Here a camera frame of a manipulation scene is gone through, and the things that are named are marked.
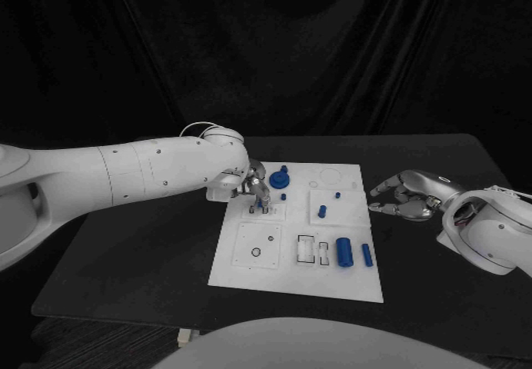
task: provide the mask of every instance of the black backdrop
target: black backdrop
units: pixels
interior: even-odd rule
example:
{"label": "black backdrop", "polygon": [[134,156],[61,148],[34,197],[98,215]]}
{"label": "black backdrop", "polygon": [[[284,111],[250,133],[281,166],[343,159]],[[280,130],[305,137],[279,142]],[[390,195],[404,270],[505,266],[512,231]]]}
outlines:
{"label": "black backdrop", "polygon": [[[0,1],[0,142],[110,145],[202,120],[244,135],[466,132],[532,191],[515,159],[529,144],[531,3],[315,3]],[[0,273],[15,345],[83,220]]]}

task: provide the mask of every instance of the black table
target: black table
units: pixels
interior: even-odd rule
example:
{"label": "black table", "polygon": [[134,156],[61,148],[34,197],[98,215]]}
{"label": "black table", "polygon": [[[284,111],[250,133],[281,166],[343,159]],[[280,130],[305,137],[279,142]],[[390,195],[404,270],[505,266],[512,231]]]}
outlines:
{"label": "black table", "polygon": [[[247,138],[261,161],[359,164],[365,189],[423,169],[467,189],[509,187],[470,135]],[[392,201],[392,191],[382,195]],[[95,211],[34,304],[34,314],[214,330],[264,317],[315,317],[454,351],[532,357],[532,278],[498,276],[437,241],[426,223],[371,213],[384,304],[208,286],[224,203],[205,189]]]}

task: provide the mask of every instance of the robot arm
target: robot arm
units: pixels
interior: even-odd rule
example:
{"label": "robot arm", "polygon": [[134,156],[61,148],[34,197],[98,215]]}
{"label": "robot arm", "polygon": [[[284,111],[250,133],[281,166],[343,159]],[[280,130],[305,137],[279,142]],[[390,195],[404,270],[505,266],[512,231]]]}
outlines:
{"label": "robot arm", "polygon": [[201,188],[208,200],[228,202],[245,185],[243,194],[261,196],[267,206],[270,191],[251,170],[244,138],[227,128],[209,129],[204,139],[160,138],[94,148],[0,145],[0,270],[83,214]]}
{"label": "robot arm", "polygon": [[391,188],[400,204],[374,203],[372,211],[411,221],[443,211],[439,242],[486,271],[504,275],[519,267],[532,277],[532,205],[519,193],[498,186],[466,191],[447,178],[411,170],[384,181],[371,195]]}

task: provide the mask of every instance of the white platform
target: white platform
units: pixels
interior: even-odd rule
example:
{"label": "white platform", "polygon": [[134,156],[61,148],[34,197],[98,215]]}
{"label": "white platform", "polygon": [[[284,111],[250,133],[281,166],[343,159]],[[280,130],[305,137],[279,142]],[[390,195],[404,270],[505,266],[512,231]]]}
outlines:
{"label": "white platform", "polygon": [[[253,196],[230,201],[209,285],[384,302],[359,165],[263,164],[267,179],[287,166],[290,185],[277,190],[267,182],[274,203],[270,214],[250,214]],[[325,218],[319,217],[320,205],[328,206]],[[300,235],[315,237],[313,264],[297,262]],[[355,265],[349,268],[338,266],[338,238],[352,242]],[[329,266],[320,264],[325,242]],[[362,244],[372,251],[372,267],[365,265]]]}

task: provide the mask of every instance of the blue object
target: blue object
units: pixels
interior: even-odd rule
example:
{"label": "blue object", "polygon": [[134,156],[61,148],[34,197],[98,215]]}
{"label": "blue object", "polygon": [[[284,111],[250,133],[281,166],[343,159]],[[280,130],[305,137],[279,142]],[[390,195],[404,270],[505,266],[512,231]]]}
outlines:
{"label": "blue object", "polygon": [[286,188],[286,186],[290,184],[289,168],[286,165],[280,167],[280,171],[271,173],[270,184],[271,187],[277,188],[279,190]]}
{"label": "blue object", "polygon": [[338,265],[341,267],[352,267],[352,242],[349,238],[339,238],[336,240]]}
{"label": "blue object", "polygon": [[328,207],[325,205],[322,205],[319,207],[319,217],[325,218],[325,212],[328,211]]}
{"label": "blue object", "polygon": [[364,261],[367,262],[367,266],[374,266],[372,253],[369,252],[368,244],[362,244],[362,253],[364,253]]}

